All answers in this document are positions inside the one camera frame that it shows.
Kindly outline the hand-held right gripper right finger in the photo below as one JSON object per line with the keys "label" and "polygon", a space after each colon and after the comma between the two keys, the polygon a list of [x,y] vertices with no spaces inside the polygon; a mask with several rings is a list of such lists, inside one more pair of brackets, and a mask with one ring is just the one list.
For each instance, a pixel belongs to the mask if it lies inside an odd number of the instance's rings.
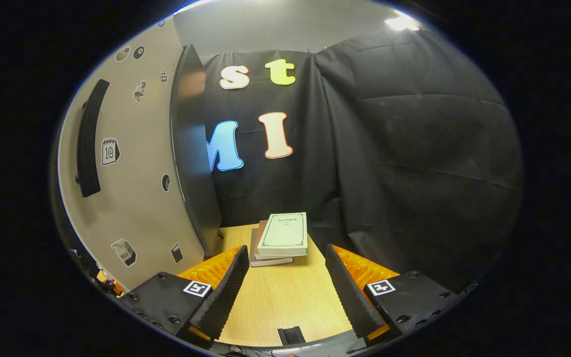
{"label": "hand-held right gripper right finger", "polygon": [[412,334],[460,302],[419,271],[395,273],[333,244],[325,265],[353,331],[365,341]]}

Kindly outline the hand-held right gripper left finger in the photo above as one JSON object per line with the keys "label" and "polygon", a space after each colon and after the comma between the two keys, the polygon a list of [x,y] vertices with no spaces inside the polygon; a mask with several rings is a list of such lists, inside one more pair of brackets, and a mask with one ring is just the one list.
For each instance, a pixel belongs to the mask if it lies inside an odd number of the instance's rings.
{"label": "hand-held right gripper left finger", "polygon": [[250,267],[246,245],[181,274],[159,272],[118,300],[150,325],[191,344],[212,344],[228,321]]}

